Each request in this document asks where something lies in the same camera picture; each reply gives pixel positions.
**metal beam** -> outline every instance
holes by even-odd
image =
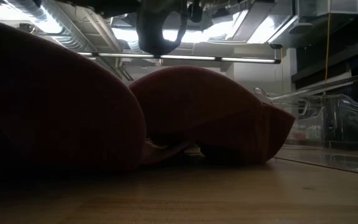
[[[82,9],[82,11],[84,12],[86,18],[88,18],[89,21],[91,21],[93,27],[98,31],[98,33],[103,38],[103,40],[109,45],[111,50],[113,52],[120,52],[120,50],[117,48],[115,43],[110,39],[110,37],[107,35],[107,33],[105,33],[103,28],[99,24],[96,23],[95,19],[93,19],[92,15],[88,12],[88,10]]]
[[[233,40],[248,41],[273,9],[275,1],[257,1],[249,9]]]
[[[106,23],[104,23],[104,20],[101,16],[95,15],[96,20],[99,22],[99,25],[102,27],[102,29],[105,31],[107,36],[110,38],[110,40],[113,42],[113,44],[116,46],[119,52],[122,52],[121,46],[119,45],[119,42],[116,38],[116,36],[113,34],[111,28],[109,28]]]
[[[329,58],[329,66],[332,67],[333,65],[337,65],[351,57],[354,57],[358,55],[358,44],[355,44],[353,47],[343,50],[335,55],[330,56]],[[302,78],[306,78],[310,75],[314,75],[315,73],[318,73],[325,69],[326,61],[320,61],[292,76],[292,82],[297,82],[298,80],[301,80]]]
[[[270,63],[279,64],[281,59],[275,58],[245,58],[245,57],[212,57],[193,55],[150,55],[150,54],[125,54],[125,53],[99,53],[99,52],[78,52],[85,57],[114,57],[114,58],[154,58],[169,60],[197,60],[208,62],[239,62],[239,63]]]

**ceiling light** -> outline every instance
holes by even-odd
[[[28,21],[29,18],[8,5],[0,5],[0,21]]]
[[[139,37],[137,36],[137,32],[134,29],[119,29],[119,28],[112,28],[114,35],[119,40],[126,40],[126,41],[138,41]]]
[[[92,56],[92,53],[88,53],[88,52],[78,52],[78,54],[82,56]]]
[[[266,41],[271,38],[275,33],[274,21],[268,16],[266,19],[258,26],[255,32],[252,34],[251,38],[247,41],[248,44],[264,44]]]
[[[233,38],[234,34],[236,34],[237,30],[240,28],[242,21],[246,18],[246,15],[248,14],[248,10],[244,10],[241,12],[237,12],[233,15],[234,23],[231,27],[231,30],[226,35],[226,40]]]
[[[186,31],[185,35],[183,35],[183,38],[181,41],[183,43],[200,43],[201,42],[201,31]],[[178,30],[163,30],[162,35],[164,36],[165,40],[171,40],[176,41],[178,36]]]
[[[276,34],[273,35],[272,38],[270,38],[267,42],[271,43],[273,42],[278,36],[280,36],[285,30],[287,30],[296,20],[298,19],[298,16],[292,17],[292,19],[287,22]]]
[[[153,55],[149,55],[149,54],[99,53],[98,55],[100,57],[154,58]]]
[[[262,58],[230,58],[223,57],[222,62],[249,62],[249,63],[280,63],[275,59],[262,59]]]
[[[202,33],[202,41],[208,41],[212,37],[220,37],[227,35],[231,31],[234,21],[220,22],[205,29]]]
[[[215,57],[187,56],[187,55],[161,55],[161,59],[184,59],[184,60],[215,60]]]

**red pillow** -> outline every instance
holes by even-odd
[[[261,103],[236,82],[203,68],[159,70],[130,89],[154,143],[195,141],[212,159],[265,162],[281,148],[294,122],[292,115]]]
[[[0,24],[0,130],[26,161],[133,169],[145,123],[131,91],[96,63]]]

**wall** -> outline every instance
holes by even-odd
[[[296,73],[296,51],[287,49],[281,64],[234,63],[227,70],[228,76],[251,92],[255,87],[262,88],[266,93],[281,95],[295,91],[291,83],[291,75]]]

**pipe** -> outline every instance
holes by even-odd
[[[127,43],[131,51],[134,52],[135,54],[147,54],[146,52],[140,49],[138,40],[127,41]],[[143,58],[143,59],[148,62],[156,64],[156,66],[161,66],[159,59],[147,59],[147,58]]]
[[[33,0],[4,0],[4,2],[25,14],[32,23],[44,32],[56,29],[57,33],[52,32],[44,35],[50,36],[67,49],[74,52],[96,51],[96,48],[74,25],[73,21],[52,0],[43,0],[40,7]],[[116,69],[108,64],[105,59],[101,58],[97,62],[121,79]]]

